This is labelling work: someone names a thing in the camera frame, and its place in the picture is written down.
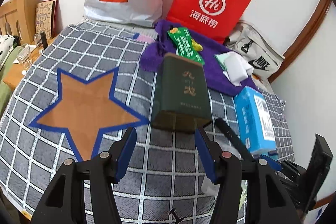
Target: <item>star cutout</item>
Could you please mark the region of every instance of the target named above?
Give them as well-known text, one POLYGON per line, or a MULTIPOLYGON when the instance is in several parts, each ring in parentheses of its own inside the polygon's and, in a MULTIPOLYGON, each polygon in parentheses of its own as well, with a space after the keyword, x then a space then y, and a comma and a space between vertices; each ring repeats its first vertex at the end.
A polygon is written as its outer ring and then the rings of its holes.
POLYGON ((119 67, 89 81, 58 68, 58 99, 29 126, 64 132, 78 161, 98 154, 104 133, 148 124, 114 97, 119 67))

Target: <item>plaid tablecloth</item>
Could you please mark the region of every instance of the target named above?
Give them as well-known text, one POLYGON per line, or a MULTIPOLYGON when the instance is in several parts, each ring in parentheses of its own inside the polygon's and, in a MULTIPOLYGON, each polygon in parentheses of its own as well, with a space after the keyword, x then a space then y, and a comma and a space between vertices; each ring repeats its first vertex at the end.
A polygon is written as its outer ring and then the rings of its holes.
MULTIPOLYGON (((28 126, 29 122, 58 98, 58 67, 83 79, 91 79, 120 66, 115 96, 150 118, 156 74, 143 71, 138 60, 146 42, 133 39, 134 32, 109 24, 85 21, 70 25, 33 64, 16 88, 0 121, 0 186, 20 210, 33 214, 39 199, 66 158, 75 158, 65 134, 28 126)), ((271 114, 280 159, 294 161, 290 133, 283 115, 284 102, 265 95, 271 114)), ((224 118, 239 135, 233 99, 209 90, 213 118, 224 118)), ((215 128, 209 137, 228 143, 215 128)), ((120 140, 123 130, 104 134, 100 150, 120 140)), ((137 143, 125 177, 113 186, 120 217, 125 223, 172 223, 168 215, 176 208, 184 224, 208 223, 214 197, 201 192, 204 169, 189 134, 137 128, 137 143)), ((88 223, 93 223, 90 184, 85 183, 88 223)), ((246 204, 239 212, 244 222, 246 204)))

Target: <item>wooden nightstand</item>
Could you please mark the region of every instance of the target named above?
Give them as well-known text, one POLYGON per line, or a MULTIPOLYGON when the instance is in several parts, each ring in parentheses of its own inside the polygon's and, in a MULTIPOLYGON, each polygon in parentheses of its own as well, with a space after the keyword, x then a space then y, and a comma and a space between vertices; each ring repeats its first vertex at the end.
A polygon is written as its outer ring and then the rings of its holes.
MULTIPOLYGON (((53 39, 47 39, 48 45, 50 45, 57 36, 53 39)), ((40 57, 39 49, 34 49, 31 53, 31 58, 33 62, 35 62, 40 57)), ((21 64, 13 64, 7 75, 4 77, 3 82, 9 86, 9 88, 14 91, 15 88, 18 86, 22 78, 22 71, 24 70, 21 64)))

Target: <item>purple cloth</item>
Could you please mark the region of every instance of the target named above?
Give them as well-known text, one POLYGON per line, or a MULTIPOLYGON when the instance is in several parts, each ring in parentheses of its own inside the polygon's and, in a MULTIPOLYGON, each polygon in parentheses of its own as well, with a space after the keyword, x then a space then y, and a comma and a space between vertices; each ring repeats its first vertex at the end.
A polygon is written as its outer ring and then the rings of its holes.
MULTIPOLYGON (((176 52, 173 42, 168 38, 167 32, 173 27, 181 27, 181 24, 172 23, 167 20, 160 20, 155 30, 157 31, 157 41, 147 47, 140 58, 140 67, 146 71, 157 71, 164 55, 167 52, 176 52)), ((246 85, 256 89, 251 77, 241 82, 241 86, 234 86, 223 74, 223 70, 214 57, 215 54, 230 52, 227 47, 219 44, 204 35, 189 30, 191 37, 203 46, 203 51, 199 52, 205 65, 204 74, 209 88, 217 90, 229 96, 237 95, 246 85)))

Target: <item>green blanket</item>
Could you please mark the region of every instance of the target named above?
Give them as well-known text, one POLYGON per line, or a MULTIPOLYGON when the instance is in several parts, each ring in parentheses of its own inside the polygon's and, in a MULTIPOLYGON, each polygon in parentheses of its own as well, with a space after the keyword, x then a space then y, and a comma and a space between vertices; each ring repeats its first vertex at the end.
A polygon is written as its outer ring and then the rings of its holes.
POLYGON ((7 72, 9 72, 13 61, 15 60, 17 54, 19 53, 21 47, 16 47, 8 56, 5 65, 0 70, 0 117, 2 116, 5 108, 9 102, 9 99, 12 96, 12 91, 2 80, 5 78, 7 72))

